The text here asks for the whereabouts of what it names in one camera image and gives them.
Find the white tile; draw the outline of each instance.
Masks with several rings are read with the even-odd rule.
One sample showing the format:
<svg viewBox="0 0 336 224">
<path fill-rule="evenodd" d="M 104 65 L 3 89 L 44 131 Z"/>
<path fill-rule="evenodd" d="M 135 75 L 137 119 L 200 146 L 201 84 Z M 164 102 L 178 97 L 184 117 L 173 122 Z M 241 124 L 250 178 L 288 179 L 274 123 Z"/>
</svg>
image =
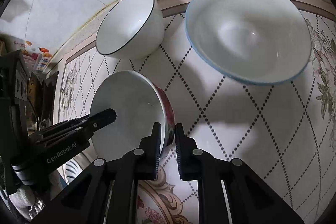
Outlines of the white tile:
<svg viewBox="0 0 336 224">
<path fill-rule="evenodd" d="M 82 80 L 81 92 L 83 92 L 84 104 L 83 104 L 82 109 L 80 110 L 80 114 L 77 114 L 80 117 L 83 116 L 83 114 L 84 115 L 89 114 L 88 111 L 90 111 L 90 106 L 87 108 L 87 100 L 88 100 L 89 95 L 90 95 L 90 98 L 91 98 L 91 95 L 92 95 L 92 99 L 93 99 L 93 95 L 94 95 L 90 68 L 88 69 L 88 72 L 85 74 L 85 76 Z"/>
<path fill-rule="evenodd" d="M 166 95 L 173 108 L 175 123 L 182 123 L 184 133 L 190 130 L 196 119 L 199 119 L 199 109 L 183 82 L 176 77 L 166 91 Z"/>
<path fill-rule="evenodd" d="M 306 104 L 308 101 L 312 85 L 314 84 L 313 82 L 315 81 L 315 78 L 313 77 L 313 72 L 314 72 L 314 69 L 313 69 L 312 63 L 308 62 L 304 71 L 301 72 L 295 79 L 293 79 L 293 83 L 297 89 L 296 91 L 299 93 L 304 104 Z"/>
<path fill-rule="evenodd" d="M 112 75 L 116 66 L 119 65 L 119 60 L 115 58 L 105 57 L 105 66 L 108 71 L 108 75 Z"/>
<path fill-rule="evenodd" d="M 131 63 L 129 60 L 126 60 L 126 59 L 123 59 L 123 60 L 120 60 L 119 63 L 117 62 L 116 66 L 113 68 L 113 70 L 115 69 L 115 72 L 118 72 L 118 71 L 121 71 L 121 70 L 132 70 L 132 66 L 131 66 Z"/>
<path fill-rule="evenodd" d="M 321 197 L 329 191 L 331 191 L 332 194 L 335 193 L 336 188 L 332 186 L 335 184 L 335 177 L 336 177 L 336 160 L 333 160 L 330 163 L 330 167 L 328 168 L 328 170 L 322 173 Z"/>
<path fill-rule="evenodd" d="M 259 118 L 250 133 L 245 137 L 246 139 L 242 141 L 239 147 L 235 147 L 232 151 L 228 151 L 232 154 L 232 157 L 238 157 L 242 159 L 258 176 L 263 178 L 268 172 L 270 166 L 279 159 L 279 155 L 276 149 L 274 139 L 269 135 L 266 125 L 263 120 Z M 281 182 L 285 177 L 280 175 L 280 177 L 268 178 L 267 183 L 269 184 L 282 184 Z"/>
<path fill-rule="evenodd" d="M 276 166 L 273 166 L 272 168 L 274 169 L 270 169 L 272 170 L 272 172 L 269 173 L 268 176 L 266 176 L 266 178 L 264 179 L 264 181 L 268 184 L 269 187 L 271 187 L 273 189 L 273 191 L 275 191 L 275 193 L 277 193 L 281 198 L 283 198 L 286 193 L 288 192 L 288 188 L 286 185 L 286 179 L 285 179 L 285 175 L 284 175 L 284 171 L 281 167 L 281 163 L 280 162 L 276 162 L 275 163 Z"/>
<path fill-rule="evenodd" d="M 173 64 L 178 67 L 182 65 L 182 60 L 184 60 L 184 58 L 188 58 L 191 46 L 185 35 L 184 19 L 179 15 L 174 17 L 175 16 L 169 17 L 168 19 L 170 19 L 170 21 L 165 25 L 167 29 L 163 38 L 162 47 L 169 55 L 171 59 L 170 62 L 173 62 Z"/>
<path fill-rule="evenodd" d="M 96 81 L 97 74 L 98 72 L 100 72 L 101 68 L 103 68 L 101 72 L 103 72 L 104 70 L 106 71 L 106 65 L 104 64 L 104 56 L 99 54 L 95 47 L 92 48 L 88 54 L 89 54 L 89 59 L 90 59 L 89 72 L 90 72 L 91 80 L 93 82 L 92 91 L 93 93 L 96 93 L 101 82 L 105 80 L 105 78 L 104 79 L 99 78 Z"/>
<path fill-rule="evenodd" d="M 71 110 L 73 117 L 79 118 L 79 117 L 85 116 L 84 111 L 82 111 L 83 105 L 84 105 L 84 100 L 85 100 L 85 98 L 83 98 L 82 90 L 80 88 L 77 100 L 75 101 L 73 109 Z"/>
<path fill-rule="evenodd" d="M 221 159 L 230 160 L 231 157 L 236 156 L 231 152 L 235 151 L 234 148 L 238 144 L 241 145 L 240 141 L 247 141 L 245 146 L 247 151 L 249 146 L 253 146 L 253 141 L 248 141 L 250 140 L 248 134 L 251 131 L 250 127 L 253 128 L 258 111 L 242 88 L 242 84 L 228 78 L 221 80 L 223 82 L 218 81 L 222 85 L 219 86 L 215 96 L 209 98 L 206 108 L 202 108 L 200 114 L 206 119 L 205 124 L 213 127 L 209 129 L 210 132 L 212 129 L 216 132 L 216 136 L 211 136 L 215 141 L 214 151 L 217 153 L 217 150 L 221 149 L 217 143 L 218 140 L 215 139 L 218 137 L 226 151 L 226 153 L 221 152 Z"/>
<path fill-rule="evenodd" d="M 253 104 L 257 104 L 257 107 L 264 108 L 272 96 L 272 90 L 274 86 L 257 86 L 257 85 L 246 85 L 245 92 L 247 96 L 252 97 L 251 101 Z"/>
<path fill-rule="evenodd" d="M 332 132 L 333 122 L 328 122 L 327 127 L 325 128 L 325 132 L 322 136 L 323 139 L 319 138 L 319 155 L 320 155 L 320 163 L 321 163 L 321 174 L 324 175 L 327 172 L 327 169 L 330 168 L 330 163 L 335 159 L 335 152 L 329 146 L 329 137 Z"/>
<path fill-rule="evenodd" d="M 299 181 L 299 186 L 302 184 L 302 179 L 308 174 L 306 169 L 308 169 L 309 172 L 312 172 L 311 169 L 317 166 L 317 170 L 314 170 L 314 172 L 316 172 L 318 178 L 320 177 L 314 138 L 306 117 L 304 117 L 302 124 L 297 131 L 295 138 L 293 138 L 289 148 L 283 153 L 283 161 L 285 163 L 288 180 L 291 186 L 293 186 L 297 181 Z M 317 183 L 315 183 L 313 178 L 314 177 L 310 177 L 312 180 L 310 187 L 315 187 Z M 307 191 L 312 190 L 307 185 L 304 187 Z"/>
<path fill-rule="evenodd" d="M 317 210 L 317 207 L 314 207 L 314 208 L 308 213 L 308 215 L 304 216 L 303 221 L 305 222 L 305 224 L 314 224 L 314 223 L 315 223 L 316 210 Z"/>
<path fill-rule="evenodd" d="M 170 85 L 169 82 L 172 80 L 174 72 L 174 68 L 161 48 L 151 54 L 141 70 L 144 76 L 162 89 Z"/>
<path fill-rule="evenodd" d="M 78 59 L 79 59 L 79 67 L 81 68 L 81 71 L 85 73 L 90 63 L 89 62 L 89 51 L 82 53 L 80 56 L 78 56 Z"/>
<path fill-rule="evenodd" d="M 291 189 L 293 208 L 300 217 L 304 217 L 319 200 L 320 174 L 318 160 L 315 157 L 311 166 L 307 169 L 301 180 Z"/>
<path fill-rule="evenodd" d="M 90 114 L 90 109 L 91 109 L 91 103 L 93 100 L 95 93 L 93 92 L 93 88 L 89 91 L 87 97 L 85 98 L 84 101 L 84 113 L 85 115 Z"/>
<path fill-rule="evenodd" d="M 140 59 L 132 59 L 131 61 L 133 63 L 134 70 L 141 73 L 141 70 L 144 67 L 144 65 L 146 64 L 148 58 L 149 58 L 149 55 L 147 55 L 144 58 L 140 58 Z"/>
<path fill-rule="evenodd" d="M 291 206 L 291 201 L 290 201 L 289 195 L 284 197 L 283 200 L 287 203 L 288 206 Z"/>
<path fill-rule="evenodd" d="M 321 189 L 321 197 L 320 197 L 320 203 L 319 203 L 319 208 L 318 208 L 318 215 L 316 220 L 322 215 L 324 210 L 327 208 L 329 205 L 331 199 L 335 195 L 336 191 L 336 177 L 333 178 L 333 180 L 324 181 L 322 180 L 322 185 L 325 184 L 325 187 Z"/>
<path fill-rule="evenodd" d="M 201 107 L 207 103 L 223 75 L 204 62 L 192 49 L 179 70 L 186 83 L 193 90 Z"/>
<path fill-rule="evenodd" d="M 206 124 L 203 118 L 201 118 L 201 122 L 199 122 L 195 128 L 193 129 L 192 133 L 190 134 L 190 137 L 195 139 L 197 148 L 202 149 L 204 151 L 209 152 L 217 159 L 224 160 L 226 157 L 224 156 L 224 153 L 227 153 L 228 150 L 226 150 L 226 143 L 224 143 L 224 150 L 221 150 L 221 147 L 219 147 L 217 140 L 213 136 L 213 133 L 211 132 L 211 129 Z M 218 134 L 219 141 L 225 141 L 224 138 L 222 138 L 221 134 Z"/>
<path fill-rule="evenodd" d="M 336 40 L 336 30 L 334 22 L 328 18 L 318 16 L 318 22 L 319 22 L 319 35 L 321 37 L 324 37 L 326 40 L 333 39 Z"/>
<path fill-rule="evenodd" d="M 302 104 L 290 82 L 277 85 L 272 89 L 272 94 L 263 110 L 263 115 L 268 122 L 278 147 L 283 152 L 303 116 Z"/>
<path fill-rule="evenodd" d="M 99 86 L 101 85 L 101 83 L 107 77 L 109 77 L 109 74 L 108 74 L 108 71 L 107 71 L 107 68 L 106 68 L 105 60 L 103 58 L 101 63 L 100 63 L 100 66 L 98 68 L 98 71 L 95 73 L 95 77 L 93 79 L 93 86 L 94 86 L 95 93 L 99 89 Z"/>
<path fill-rule="evenodd" d="M 168 155 L 165 158 L 160 158 L 159 165 L 165 168 L 165 165 L 170 161 L 175 161 L 177 164 L 177 153 L 176 153 L 176 147 L 175 147 L 175 140 L 172 143 L 172 146 L 169 150 Z"/>
<path fill-rule="evenodd" d="M 312 14 L 310 12 L 305 12 L 305 11 L 300 11 L 304 19 L 307 19 L 311 26 L 314 28 L 314 30 L 317 31 L 317 20 L 316 20 L 316 15 Z"/>
</svg>

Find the floral tile pattern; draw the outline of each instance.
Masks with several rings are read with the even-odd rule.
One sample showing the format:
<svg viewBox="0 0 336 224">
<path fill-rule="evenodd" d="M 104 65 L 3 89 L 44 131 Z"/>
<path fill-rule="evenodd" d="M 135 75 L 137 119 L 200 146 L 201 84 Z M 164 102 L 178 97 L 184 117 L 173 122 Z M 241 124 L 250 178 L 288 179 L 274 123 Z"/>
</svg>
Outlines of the floral tile pattern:
<svg viewBox="0 0 336 224">
<path fill-rule="evenodd" d="M 176 122 L 216 158 L 245 161 L 305 221 L 314 223 L 336 192 L 336 25 L 302 12 L 312 52 L 305 70 L 276 86 L 247 86 L 207 65 L 190 46 L 184 14 L 166 18 L 160 47 L 141 60 L 116 60 L 95 47 L 66 65 L 59 121 L 81 117 L 99 85 L 135 70 L 164 89 Z M 176 150 L 159 178 L 139 182 L 138 223 L 198 224 L 196 181 L 179 179 Z"/>
</svg>

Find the dotted diamond pattern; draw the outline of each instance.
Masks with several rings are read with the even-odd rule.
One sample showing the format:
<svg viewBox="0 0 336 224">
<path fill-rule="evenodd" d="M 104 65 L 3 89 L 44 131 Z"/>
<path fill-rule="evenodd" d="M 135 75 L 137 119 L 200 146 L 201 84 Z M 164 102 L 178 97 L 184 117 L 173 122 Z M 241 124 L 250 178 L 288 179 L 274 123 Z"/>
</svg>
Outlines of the dotted diamond pattern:
<svg viewBox="0 0 336 224">
<path fill-rule="evenodd" d="M 302 12 L 317 32 L 336 39 L 336 25 L 323 17 Z M 312 64 L 293 81 L 277 86 L 248 86 L 231 80 L 205 63 L 190 46 L 184 14 L 165 19 L 160 47 L 139 60 L 116 60 L 100 55 L 95 47 L 65 68 L 63 87 L 72 70 L 71 106 L 60 111 L 60 122 L 90 112 L 100 84 L 120 70 L 134 70 L 164 89 L 185 134 L 216 158 L 245 161 L 288 203 L 305 223 L 314 223 L 336 191 L 335 152 L 329 146 L 333 121 L 321 116 Z M 183 203 L 182 215 L 198 223 L 197 182 L 183 182 L 177 171 L 173 145 L 160 165 L 167 182 Z"/>
</svg>

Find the ceramic bowl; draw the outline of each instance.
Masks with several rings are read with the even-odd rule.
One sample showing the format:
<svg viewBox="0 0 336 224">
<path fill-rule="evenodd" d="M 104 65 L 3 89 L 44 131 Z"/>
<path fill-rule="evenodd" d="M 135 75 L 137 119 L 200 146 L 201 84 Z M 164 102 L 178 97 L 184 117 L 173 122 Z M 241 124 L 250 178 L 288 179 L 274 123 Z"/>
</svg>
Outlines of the ceramic bowl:
<svg viewBox="0 0 336 224">
<path fill-rule="evenodd" d="M 156 0 L 121 0 L 102 21 L 97 51 L 118 59 L 151 54 L 162 42 L 164 21 Z"/>
<path fill-rule="evenodd" d="M 135 71 L 116 72 L 99 86 L 90 115 L 107 108 L 114 109 L 117 118 L 92 137 L 98 157 L 115 160 L 138 148 L 141 139 L 152 134 L 154 122 L 161 124 L 160 158 L 167 156 L 173 142 L 175 122 L 162 89 Z"/>
<path fill-rule="evenodd" d="M 310 56 L 308 27 L 290 0 L 192 0 L 185 29 L 205 62 L 243 83 L 292 79 Z"/>
</svg>

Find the bowl rim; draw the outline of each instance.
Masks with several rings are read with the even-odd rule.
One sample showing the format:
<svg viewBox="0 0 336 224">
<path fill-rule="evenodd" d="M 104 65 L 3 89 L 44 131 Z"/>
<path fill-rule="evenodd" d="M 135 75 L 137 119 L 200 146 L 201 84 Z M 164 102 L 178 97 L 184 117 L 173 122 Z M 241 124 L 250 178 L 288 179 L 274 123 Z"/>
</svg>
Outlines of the bowl rim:
<svg viewBox="0 0 336 224">
<path fill-rule="evenodd" d="M 105 18 L 109 15 L 109 13 L 113 10 L 114 7 L 116 7 L 120 2 L 122 2 L 123 0 L 120 0 L 116 5 L 114 5 L 112 7 L 112 9 L 107 13 L 107 15 L 104 17 L 104 19 L 102 20 L 100 26 L 99 26 L 99 29 L 98 29 L 98 32 L 97 32 L 97 36 L 96 36 L 96 48 L 97 48 L 97 51 L 101 54 L 101 55 L 110 55 L 110 54 L 113 54 L 119 50 L 121 50 L 123 47 L 125 47 L 128 43 L 131 42 L 131 40 L 138 34 L 138 32 L 140 32 L 140 30 L 142 29 L 142 27 L 144 27 L 144 25 L 146 24 L 147 20 L 149 19 L 149 17 L 151 16 L 153 10 L 154 10 L 154 5 L 155 5 L 155 0 L 153 0 L 153 6 L 152 6 L 152 9 L 151 9 L 151 12 L 149 13 L 148 17 L 146 18 L 145 22 L 141 25 L 141 27 L 139 28 L 139 30 L 135 33 L 135 35 L 132 36 L 132 38 L 130 40 L 128 40 L 125 44 L 123 44 L 120 48 L 118 48 L 117 50 L 115 50 L 114 52 L 110 52 L 110 53 L 107 53 L 107 54 L 103 54 L 99 51 L 98 47 L 97 47 L 97 38 L 98 38 L 98 34 L 99 34 L 99 30 L 100 30 L 100 27 L 102 26 Z"/>
<path fill-rule="evenodd" d="M 248 79 L 245 79 L 245 78 L 242 78 L 242 77 L 239 77 L 239 76 L 236 76 L 236 75 L 233 75 L 229 72 L 227 72 L 226 70 L 224 70 L 222 67 L 220 66 L 217 66 L 215 63 L 213 63 L 211 61 L 211 59 L 205 57 L 202 53 L 200 53 L 200 51 L 198 50 L 198 48 L 194 45 L 194 43 L 192 42 L 189 34 L 188 34 L 188 28 L 187 28 L 187 21 L 188 21 L 188 9 L 189 9 L 189 6 L 192 4 L 194 0 L 191 0 L 190 3 L 188 4 L 187 6 L 187 9 L 185 11 L 185 22 L 184 22 L 184 30 L 185 30 L 185 33 L 186 33 L 186 36 L 187 36 L 187 39 L 190 43 L 190 45 L 192 46 L 192 48 L 195 50 L 195 52 L 197 53 L 197 55 L 199 57 L 202 58 L 203 61 L 205 61 L 208 65 L 210 65 L 212 68 L 214 68 L 215 70 L 219 71 L 221 74 L 223 74 L 224 76 L 227 76 L 233 80 L 236 80 L 238 82 L 241 82 L 243 84 L 247 84 L 247 85 L 277 85 L 277 84 L 281 84 L 281 83 L 284 83 L 286 81 L 289 81 L 289 80 L 293 80 L 294 78 L 296 78 L 301 72 L 303 72 L 306 68 L 306 66 L 308 65 L 308 62 L 309 62 L 309 55 L 307 57 L 307 61 L 306 61 L 306 64 L 303 66 L 303 68 L 298 72 L 296 73 L 294 76 L 290 77 L 290 78 L 287 78 L 287 79 L 284 79 L 284 80 L 281 80 L 281 81 L 277 81 L 277 82 L 257 82 L 257 81 L 252 81 L 252 80 L 248 80 Z"/>
</svg>

